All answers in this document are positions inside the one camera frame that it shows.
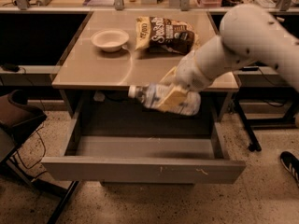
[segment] white bowl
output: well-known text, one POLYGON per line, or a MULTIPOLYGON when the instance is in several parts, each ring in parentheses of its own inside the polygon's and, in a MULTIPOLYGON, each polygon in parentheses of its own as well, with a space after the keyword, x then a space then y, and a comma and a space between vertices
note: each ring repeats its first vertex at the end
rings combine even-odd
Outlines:
POLYGON ((121 29, 106 29, 95 33, 91 40, 102 51, 115 52, 129 40, 129 35, 121 29))

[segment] black sneaker with white stripe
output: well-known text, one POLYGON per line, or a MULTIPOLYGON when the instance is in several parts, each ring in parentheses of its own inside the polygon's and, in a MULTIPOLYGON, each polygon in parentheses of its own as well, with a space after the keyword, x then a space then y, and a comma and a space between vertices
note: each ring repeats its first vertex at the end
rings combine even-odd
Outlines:
POLYGON ((295 178, 299 187, 299 160, 288 151, 284 151, 280 154, 280 160, 286 170, 295 178))

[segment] open drawer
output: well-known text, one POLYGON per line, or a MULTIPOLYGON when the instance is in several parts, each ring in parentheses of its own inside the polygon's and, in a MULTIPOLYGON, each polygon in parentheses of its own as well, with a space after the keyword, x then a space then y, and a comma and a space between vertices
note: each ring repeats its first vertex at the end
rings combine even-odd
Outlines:
POLYGON ((119 183, 234 183, 245 168, 230 161, 203 95, 195 117, 164 114, 109 91, 102 103, 83 92, 62 157, 45 157, 55 179, 119 183))

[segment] floor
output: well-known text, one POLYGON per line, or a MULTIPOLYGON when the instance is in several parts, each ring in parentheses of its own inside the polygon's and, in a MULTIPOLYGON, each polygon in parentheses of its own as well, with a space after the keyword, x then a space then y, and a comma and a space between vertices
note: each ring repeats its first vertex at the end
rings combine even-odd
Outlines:
MULTIPOLYGON (((69 121, 61 110, 46 111, 39 131, 46 156, 59 154, 69 121)), ((299 156, 299 130, 256 131, 262 152, 247 150, 249 139, 239 116, 227 113, 221 122, 225 145, 232 160, 247 168, 233 185, 105 185, 80 182, 57 223, 299 223, 299 192, 282 167, 279 154, 289 150, 299 156)), ((20 155, 31 165, 42 155, 38 135, 23 146, 20 155)), ((44 171, 41 164, 29 175, 44 171)), ((57 182, 50 174, 41 177, 57 182)), ((34 192, 20 181, 0 176, 0 223, 47 223, 59 198, 34 192)))

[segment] transparent water bottle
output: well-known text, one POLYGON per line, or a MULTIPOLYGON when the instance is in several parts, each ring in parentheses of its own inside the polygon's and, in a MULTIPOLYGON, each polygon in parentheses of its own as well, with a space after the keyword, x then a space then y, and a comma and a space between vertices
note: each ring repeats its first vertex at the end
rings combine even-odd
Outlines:
POLYGON ((200 95, 189 91, 183 102, 178 105, 165 105, 161 103, 173 87, 150 83, 148 86, 130 86, 128 96, 136 98, 144 107, 171 112, 185 116, 196 115, 200 106, 200 95))

